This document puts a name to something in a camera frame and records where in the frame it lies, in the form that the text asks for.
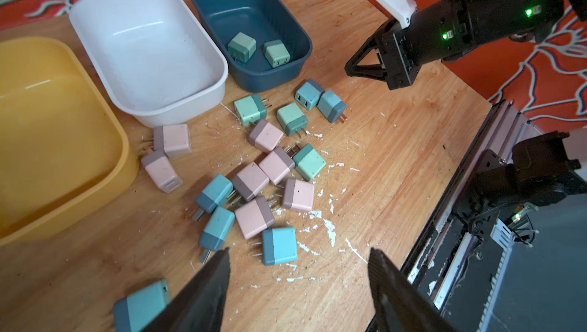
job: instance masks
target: wooden table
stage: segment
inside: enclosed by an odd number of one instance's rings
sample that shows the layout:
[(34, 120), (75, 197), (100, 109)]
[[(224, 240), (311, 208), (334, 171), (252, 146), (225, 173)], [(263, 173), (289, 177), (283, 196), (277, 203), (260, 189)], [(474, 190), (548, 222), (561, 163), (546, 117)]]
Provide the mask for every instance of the wooden table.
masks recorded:
[[(235, 224), (223, 330), (362, 331), (374, 313), (369, 248), (402, 264), (489, 103), (438, 62), (396, 91), (351, 79), (345, 63), (385, 17), (357, 0), (282, 1), (312, 38), (313, 53), (297, 79), (263, 94), (273, 104), (268, 120), (278, 124), (275, 111), (293, 101), (302, 81), (315, 79), (344, 99), (348, 121), (330, 124), (313, 109), (311, 134), (283, 142), (310, 143), (327, 160), (316, 178), (322, 218), (277, 211), (276, 226), (297, 230), (299, 259), (271, 267), (261, 263), (260, 238), (244, 240)], [(65, 42), (107, 97), (67, 16), (2, 31), (0, 40), (23, 35)], [(246, 95), (229, 77), (224, 105), (232, 109)], [(151, 131), (111, 106), (139, 153)], [(0, 249), (0, 330), (113, 331), (112, 306), (129, 292), (161, 278), (172, 296), (180, 292), (201, 267), (206, 221), (191, 221), (195, 197), (216, 174), (231, 178), (264, 155), (222, 105), (188, 125), (194, 152), (172, 160), (184, 181), (177, 191), (162, 193), (141, 170), (124, 194), (68, 230)]]

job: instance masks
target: metal prong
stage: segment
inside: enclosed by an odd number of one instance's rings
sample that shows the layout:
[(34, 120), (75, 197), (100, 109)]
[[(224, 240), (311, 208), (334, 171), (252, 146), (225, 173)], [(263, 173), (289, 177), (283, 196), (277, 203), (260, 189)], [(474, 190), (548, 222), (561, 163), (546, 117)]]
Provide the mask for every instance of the metal prong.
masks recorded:
[(238, 203), (240, 200), (242, 199), (242, 197), (240, 195), (236, 196), (234, 200), (232, 200), (232, 202), (230, 202), (230, 204), (228, 204), (228, 207), (235, 205), (236, 203)]
[(195, 215), (192, 217), (192, 220), (198, 222), (200, 221), (200, 219), (202, 218), (202, 216), (204, 216), (204, 209), (198, 209), (198, 211), (195, 212)]
[(236, 189), (233, 189), (233, 190), (232, 190), (232, 192), (230, 192), (230, 193), (228, 194), (228, 196), (226, 196), (226, 198), (227, 198), (227, 199), (230, 199), (232, 196), (234, 196), (234, 194), (235, 194), (235, 193), (237, 193), (237, 190), (236, 190)]
[(210, 256), (210, 253), (212, 253), (212, 251), (209, 249), (206, 249), (204, 251), (204, 253), (202, 253), (202, 256), (200, 258), (200, 263), (206, 263), (206, 261), (208, 261), (208, 258)]

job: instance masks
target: white paint flecks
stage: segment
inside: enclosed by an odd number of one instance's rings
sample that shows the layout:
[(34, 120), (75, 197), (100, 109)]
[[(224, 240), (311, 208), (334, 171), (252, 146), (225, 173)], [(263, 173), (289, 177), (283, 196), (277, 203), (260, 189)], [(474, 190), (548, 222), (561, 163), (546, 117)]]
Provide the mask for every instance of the white paint flecks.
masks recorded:
[(436, 281), (432, 281), (430, 284), (428, 284), (428, 296), (432, 295), (432, 292), (434, 291), (435, 286), (436, 286)]
[(303, 280), (303, 279), (304, 279), (304, 277), (303, 276), (300, 276), (300, 277), (296, 277), (295, 279), (287, 279), (287, 281), (288, 282), (294, 282), (296, 280)]
[(322, 218), (322, 211), (316, 211), (316, 210), (310, 211), (310, 220), (315, 219), (315, 218), (321, 219)]
[(310, 248), (306, 247), (305, 244), (297, 242), (297, 245), (299, 245), (300, 248), (304, 249), (306, 251), (306, 253), (310, 252)]
[(361, 258), (361, 259), (363, 260), (363, 262), (365, 262), (365, 263), (367, 263), (367, 264), (368, 264), (368, 262), (367, 262), (367, 261), (365, 261), (365, 258), (363, 258), (361, 255), (359, 255), (359, 253), (357, 252), (356, 248), (353, 248), (353, 246), (352, 246), (352, 245), (350, 245), (350, 241), (349, 241), (349, 239), (348, 239), (348, 238), (345, 238), (345, 240), (346, 240), (346, 243), (349, 245), (349, 248), (350, 248), (350, 249), (353, 251), (353, 253), (354, 253), (354, 254), (356, 254), (356, 255), (358, 255), (358, 256), (359, 256), (359, 258)]
[(326, 226), (328, 229), (328, 238), (330, 238), (330, 245), (332, 245), (332, 247), (334, 248), (334, 244), (336, 243), (336, 233), (334, 232), (334, 225), (327, 219), (323, 220), (324, 226)]

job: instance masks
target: teal power adapter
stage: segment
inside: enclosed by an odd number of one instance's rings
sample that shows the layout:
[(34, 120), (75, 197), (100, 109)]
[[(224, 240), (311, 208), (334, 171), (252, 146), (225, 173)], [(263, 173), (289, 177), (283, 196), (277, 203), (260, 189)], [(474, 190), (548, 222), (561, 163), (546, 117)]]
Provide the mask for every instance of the teal power adapter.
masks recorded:
[(171, 302), (167, 281), (160, 280), (114, 304), (116, 332), (139, 332)]
[(316, 81), (309, 79), (297, 89), (295, 99), (306, 110), (312, 110), (318, 104), (322, 94), (324, 94), (322, 86), (318, 85)]
[(297, 241), (294, 228), (267, 229), (261, 233), (261, 238), (264, 265), (273, 266), (297, 260)]
[(200, 262), (206, 263), (210, 253), (224, 247), (224, 242), (234, 225), (234, 212), (218, 207), (204, 228), (198, 244), (205, 249)]

